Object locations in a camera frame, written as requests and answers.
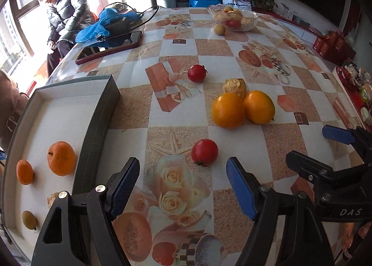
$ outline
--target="bowl of fruit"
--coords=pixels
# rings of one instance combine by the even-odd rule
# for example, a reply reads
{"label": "bowl of fruit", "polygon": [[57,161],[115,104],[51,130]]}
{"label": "bowl of fruit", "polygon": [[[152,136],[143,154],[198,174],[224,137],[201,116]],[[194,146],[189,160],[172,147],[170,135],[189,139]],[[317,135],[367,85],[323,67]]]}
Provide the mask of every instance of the bowl of fruit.
{"label": "bowl of fruit", "polygon": [[257,25],[258,15],[248,10],[234,9],[230,6],[211,5],[212,18],[216,24],[221,24],[231,31],[247,32]]}

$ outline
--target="floral tablecloth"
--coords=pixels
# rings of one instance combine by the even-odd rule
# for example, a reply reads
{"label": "floral tablecloth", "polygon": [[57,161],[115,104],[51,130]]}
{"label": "floral tablecloth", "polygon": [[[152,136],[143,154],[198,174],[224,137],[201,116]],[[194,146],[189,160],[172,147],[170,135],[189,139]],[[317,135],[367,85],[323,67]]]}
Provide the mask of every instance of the floral tablecloth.
{"label": "floral tablecloth", "polygon": [[[351,146],[323,138],[324,125],[355,128],[358,120],[334,76],[292,31],[266,15],[246,33],[218,36],[214,25],[206,8],[161,9],[140,28],[140,47],[77,66],[76,57],[90,43],[78,44],[49,80],[112,74],[120,89],[97,184],[106,183],[129,157],[139,159],[136,187],[113,223],[133,265],[234,265],[252,222],[226,176],[231,156],[260,183],[288,194],[298,177],[285,164],[291,150],[335,170],[362,163]],[[208,71],[202,84],[187,79],[194,64]],[[274,121],[217,127],[211,105],[228,78],[243,78],[250,91],[269,95]],[[190,157],[203,138],[219,147],[210,167],[197,166]],[[283,226],[279,217],[267,265],[275,263]],[[335,252],[339,225],[325,223],[325,229]]]}

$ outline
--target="screw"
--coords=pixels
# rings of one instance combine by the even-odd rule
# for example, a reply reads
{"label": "screw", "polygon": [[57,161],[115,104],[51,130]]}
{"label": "screw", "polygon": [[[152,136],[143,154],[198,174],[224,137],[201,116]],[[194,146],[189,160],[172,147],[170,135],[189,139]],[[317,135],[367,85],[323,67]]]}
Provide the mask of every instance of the screw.
{"label": "screw", "polygon": [[263,192],[268,192],[271,188],[265,184],[260,185],[260,188]]}
{"label": "screw", "polygon": [[306,199],[307,198],[307,193],[305,192],[298,192],[297,194],[301,199]]}
{"label": "screw", "polygon": [[60,199],[66,198],[66,197],[67,197],[67,192],[65,192],[65,191],[60,192],[60,193],[58,194],[58,197],[59,197]]}
{"label": "screw", "polygon": [[106,189],[106,186],[104,186],[104,185],[99,185],[99,186],[96,187],[96,192],[97,192],[97,193],[102,193],[102,192],[105,191],[105,189]]}
{"label": "screw", "polygon": [[323,201],[329,201],[331,199],[331,195],[329,193],[325,193],[323,196],[322,196],[322,200]]}

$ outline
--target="smartphone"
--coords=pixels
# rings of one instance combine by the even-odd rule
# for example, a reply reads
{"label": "smartphone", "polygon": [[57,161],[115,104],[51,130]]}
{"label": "smartphone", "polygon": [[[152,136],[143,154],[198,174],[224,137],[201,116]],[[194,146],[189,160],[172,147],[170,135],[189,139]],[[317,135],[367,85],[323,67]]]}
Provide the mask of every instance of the smartphone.
{"label": "smartphone", "polygon": [[81,65],[106,55],[137,48],[140,45],[141,39],[142,31],[135,31],[96,42],[85,47],[75,60],[75,63]]}

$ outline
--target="dark pants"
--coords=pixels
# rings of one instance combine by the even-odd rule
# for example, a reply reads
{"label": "dark pants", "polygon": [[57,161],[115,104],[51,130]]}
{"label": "dark pants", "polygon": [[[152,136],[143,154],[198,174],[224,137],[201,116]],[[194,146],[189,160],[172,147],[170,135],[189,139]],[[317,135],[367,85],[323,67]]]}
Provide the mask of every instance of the dark pants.
{"label": "dark pants", "polygon": [[73,46],[74,44],[65,40],[61,40],[60,42],[58,42],[57,48],[54,50],[54,53],[48,54],[48,56],[46,57],[48,76],[52,75],[53,71],[60,63],[60,59],[63,59]]}

